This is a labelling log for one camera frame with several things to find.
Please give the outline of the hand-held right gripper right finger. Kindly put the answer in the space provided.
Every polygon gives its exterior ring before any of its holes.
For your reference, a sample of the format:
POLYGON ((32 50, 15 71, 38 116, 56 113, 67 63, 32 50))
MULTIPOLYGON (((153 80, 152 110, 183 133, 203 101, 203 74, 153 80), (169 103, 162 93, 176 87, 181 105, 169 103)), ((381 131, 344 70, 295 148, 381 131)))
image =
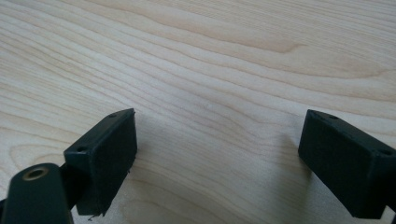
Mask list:
POLYGON ((353 217, 380 219, 387 207, 396 217, 396 149, 309 109, 298 154, 353 217))

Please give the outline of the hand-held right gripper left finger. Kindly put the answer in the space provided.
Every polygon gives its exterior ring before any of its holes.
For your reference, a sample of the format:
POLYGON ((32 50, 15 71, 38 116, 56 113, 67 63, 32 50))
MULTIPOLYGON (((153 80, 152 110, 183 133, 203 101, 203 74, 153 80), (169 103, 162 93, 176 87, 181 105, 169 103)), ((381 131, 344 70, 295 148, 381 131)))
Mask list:
POLYGON ((99 121, 64 152, 68 205, 83 216, 104 215, 129 174, 136 152, 132 108, 99 121))

